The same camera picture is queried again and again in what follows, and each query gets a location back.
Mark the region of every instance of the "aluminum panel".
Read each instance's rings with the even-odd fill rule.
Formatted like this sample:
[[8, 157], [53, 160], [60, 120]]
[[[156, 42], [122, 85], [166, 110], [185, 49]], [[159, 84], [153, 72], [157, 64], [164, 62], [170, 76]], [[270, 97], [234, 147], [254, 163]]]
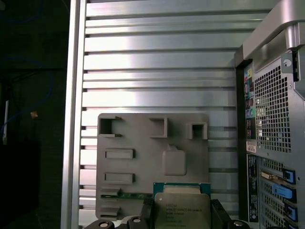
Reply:
[[142, 36], [90, 37], [85, 52], [237, 49], [250, 33], [195, 33]]
[[88, 35], [109, 35], [109, 34], [123, 34], [128, 33], [171, 33], [178, 31], [251, 31], [259, 25], [259, 22], [227, 22], [227, 23], [212, 23], [203, 24], [199, 22], [197, 24], [175, 24], [175, 25], [150, 25], [150, 26], [121, 26], [121, 27], [97, 27], [86, 28], [86, 34]]
[[233, 68], [233, 56], [234, 52], [94, 54], [84, 57], [84, 69]]
[[83, 107], [235, 106], [235, 91], [84, 92]]
[[229, 13], [231, 11], [243, 10], [269, 10], [277, 0], [244, 0], [241, 4], [239, 0], [150, 0], [150, 1], [123, 1], [107, 3], [89, 3], [87, 5], [87, 17], [102, 16], [109, 17], [115, 15], [143, 15], [150, 14], [177, 14], [177, 13], [207, 13], [219, 11]]
[[234, 80], [235, 81], [235, 73], [234, 69], [179, 69], [179, 70], [165, 70], [158, 69], [155, 71], [149, 70], [136, 70], [133, 72], [130, 71], [94, 71], [84, 74], [84, 81], [116, 81], [120, 83], [120, 81], [127, 80], [137, 80], [141, 82], [150, 81], [151, 83], [154, 80]]
[[242, 23], [242, 22], [261, 22], [266, 13], [247, 13], [247, 14], [215, 14], [215, 15], [195, 15], [195, 16], [171, 16], [171, 17], [134, 17], [134, 18], [116, 18], [116, 19], [102, 19], [86, 21], [86, 28], [97, 27], [120, 27], [130, 26], [135, 27], [139, 25], [170, 25], [188, 24], [190, 26], [198, 23]]
[[233, 79], [221, 80], [171, 80], [166, 81], [87, 81], [83, 83], [85, 89], [101, 89], [101, 88], [206, 88], [206, 87], [235, 87]]

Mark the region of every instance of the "ventilation grille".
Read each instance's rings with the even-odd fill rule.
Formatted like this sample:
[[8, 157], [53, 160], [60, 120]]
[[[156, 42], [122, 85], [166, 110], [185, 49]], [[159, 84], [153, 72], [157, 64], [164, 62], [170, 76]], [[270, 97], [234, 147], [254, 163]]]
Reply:
[[266, 227], [266, 228], [270, 228], [270, 227], [273, 227], [274, 225], [270, 223], [269, 220], [265, 219], [265, 217], [262, 217], [261, 221], [263, 222], [263, 225]]
[[269, 210], [265, 206], [263, 206], [263, 214], [268, 217], [272, 222], [274, 222], [277, 226], [286, 228], [285, 221], [282, 217], [279, 217], [273, 211]]
[[279, 214], [284, 215], [284, 206], [280, 203], [278, 203], [277, 201], [275, 201], [274, 199], [272, 199], [271, 197], [262, 194], [262, 200], [263, 202], [270, 206], [273, 210], [277, 211]]
[[264, 182], [264, 181], [261, 181], [261, 188], [263, 191], [265, 191], [266, 193], [274, 196], [274, 197], [277, 197], [278, 199], [280, 199], [281, 201], [283, 201], [283, 198], [277, 194], [273, 194], [272, 193], [272, 186], [269, 185], [268, 183]]
[[280, 162], [265, 159], [265, 158], [261, 158], [261, 165], [264, 167], [279, 171], [279, 172], [282, 172], [282, 168], [284, 167], [284, 165]]
[[291, 152], [288, 85], [278, 66], [256, 79], [255, 105], [257, 146], [278, 152]]

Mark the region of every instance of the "blue tab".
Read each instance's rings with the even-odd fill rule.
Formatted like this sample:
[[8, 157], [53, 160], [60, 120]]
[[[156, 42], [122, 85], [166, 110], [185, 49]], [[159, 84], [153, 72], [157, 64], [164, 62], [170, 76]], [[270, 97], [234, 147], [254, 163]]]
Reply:
[[287, 189], [287, 188], [277, 185], [277, 184], [274, 184], [272, 186], [272, 193], [275, 195], [282, 196], [286, 199], [292, 198], [292, 191], [290, 189]]
[[295, 209], [288, 207], [288, 209], [290, 210], [290, 214], [288, 215], [290, 219], [292, 219], [293, 221], [296, 221], [296, 212]]

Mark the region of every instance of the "horizontal slot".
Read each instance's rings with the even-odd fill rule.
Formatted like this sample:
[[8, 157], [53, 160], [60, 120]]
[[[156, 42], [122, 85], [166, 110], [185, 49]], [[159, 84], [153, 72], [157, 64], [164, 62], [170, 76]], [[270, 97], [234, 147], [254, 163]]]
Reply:
[[105, 158], [108, 159], [133, 159], [133, 149], [106, 149]]
[[186, 138], [187, 139], [208, 139], [208, 124], [202, 123], [189, 123], [186, 125]]
[[105, 183], [108, 184], [127, 184], [133, 183], [133, 174], [128, 173], [105, 173]]
[[102, 188], [100, 194], [106, 196], [118, 196], [120, 191], [121, 189], [119, 188]]
[[101, 208], [100, 214], [106, 216], [118, 216], [120, 208]]

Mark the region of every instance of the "metal frame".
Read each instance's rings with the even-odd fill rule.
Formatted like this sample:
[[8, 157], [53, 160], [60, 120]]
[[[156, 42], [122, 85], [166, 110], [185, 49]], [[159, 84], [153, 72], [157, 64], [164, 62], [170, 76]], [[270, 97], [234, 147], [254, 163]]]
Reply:
[[80, 3], [82, 0], [72, 0], [70, 8], [70, 33], [69, 33], [69, 55], [67, 69], [67, 89], [66, 89], [66, 116], [65, 134], [63, 150], [63, 170], [62, 170], [62, 199], [61, 199], [61, 229], [71, 227], [72, 217], [72, 190], [74, 176], [74, 133], [75, 133], [75, 109], [76, 109], [76, 83], [77, 83], [77, 63], [78, 45], [80, 29]]
[[[246, 174], [245, 164], [245, 105], [244, 105], [244, 69], [251, 64], [252, 59], [255, 61], [260, 54], [268, 52], [275, 52], [272, 49], [271, 43], [275, 43], [276, 49], [288, 51], [297, 51], [298, 53], [298, 67], [300, 71], [298, 72], [298, 77], [302, 79], [303, 65], [304, 63], [304, 50], [302, 47], [305, 44], [305, 31], [304, 31], [304, 8], [305, 2], [302, 0], [282, 0], [277, 6], [269, 13], [265, 20], [257, 27], [257, 29], [252, 33], [252, 35], [243, 43], [240, 49], [235, 53], [235, 66], [236, 66], [236, 83], [237, 83], [237, 107], [238, 107], [238, 152], [239, 152], [239, 191], [246, 189], [246, 176], [241, 174]], [[279, 56], [275, 58], [267, 58], [268, 61], [265, 62], [264, 67], [269, 66], [272, 69], [272, 63], [276, 61], [277, 65], [281, 64]], [[263, 71], [254, 74], [254, 78], [262, 76]], [[291, 92], [288, 92], [288, 99], [290, 101], [289, 105], [289, 118], [290, 118], [290, 130], [292, 152], [291, 153], [270, 153], [267, 150], [260, 150], [256, 153], [257, 156], [265, 157], [275, 161], [280, 161], [284, 166], [294, 169], [300, 180], [297, 181], [297, 198], [298, 198], [298, 215], [299, 215], [299, 228], [305, 228], [305, 198], [304, 198], [304, 187], [305, 187], [305, 171], [304, 171], [304, 82], [300, 80], [298, 82], [293, 82], [293, 74], [283, 74], [284, 77], [289, 77]], [[242, 203], [246, 203], [246, 196], [240, 196], [240, 207]], [[248, 209], [247, 204], [243, 204], [244, 208]], [[247, 220], [248, 215], [243, 215], [243, 220]]]

